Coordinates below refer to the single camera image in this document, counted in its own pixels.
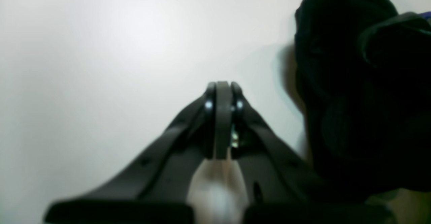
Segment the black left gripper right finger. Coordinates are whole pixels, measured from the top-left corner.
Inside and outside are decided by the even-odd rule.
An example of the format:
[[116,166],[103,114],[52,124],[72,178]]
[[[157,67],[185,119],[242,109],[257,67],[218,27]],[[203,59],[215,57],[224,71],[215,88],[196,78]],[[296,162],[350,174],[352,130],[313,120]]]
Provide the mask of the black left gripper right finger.
[[249,206],[243,224],[393,224],[383,205],[366,204],[324,181],[284,143],[237,83],[215,84],[215,157],[236,160]]

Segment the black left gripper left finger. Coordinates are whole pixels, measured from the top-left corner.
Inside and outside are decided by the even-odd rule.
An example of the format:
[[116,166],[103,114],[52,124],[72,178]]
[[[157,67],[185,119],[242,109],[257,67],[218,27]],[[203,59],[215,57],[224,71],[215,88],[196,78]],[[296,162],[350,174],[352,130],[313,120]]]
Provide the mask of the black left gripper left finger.
[[216,84],[185,107],[167,129],[112,179],[52,204],[47,224],[194,224],[189,186],[214,154]]

